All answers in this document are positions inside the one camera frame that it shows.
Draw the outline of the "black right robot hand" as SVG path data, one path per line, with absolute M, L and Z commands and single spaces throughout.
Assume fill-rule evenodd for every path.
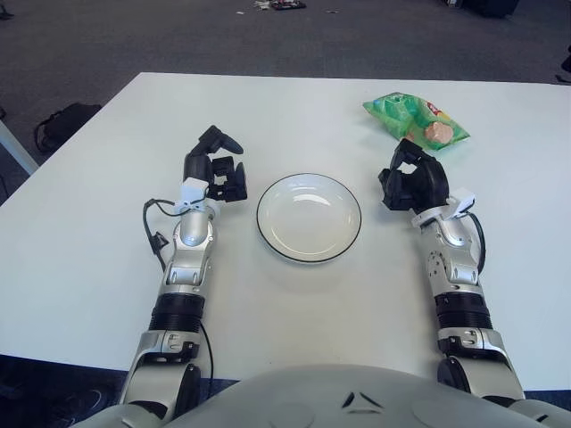
M 390 166 L 378 180 L 389 210 L 425 210 L 443 206 L 449 197 L 449 184 L 442 164 L 423 149 L 403 138 L 394 150 Z

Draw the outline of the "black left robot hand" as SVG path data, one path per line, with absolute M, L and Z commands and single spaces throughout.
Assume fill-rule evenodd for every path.
M 243 154 L 243 147 L 231 136 L 211 125 L 198 139 L 198 144 L 184 161 L 183 179 L 195 178 L 205 182 L 206 198 L 214 201 L 238 202 L 247 199 L 244 164 L 234 164 L 232 156 L 212 159 L 219 149 Z

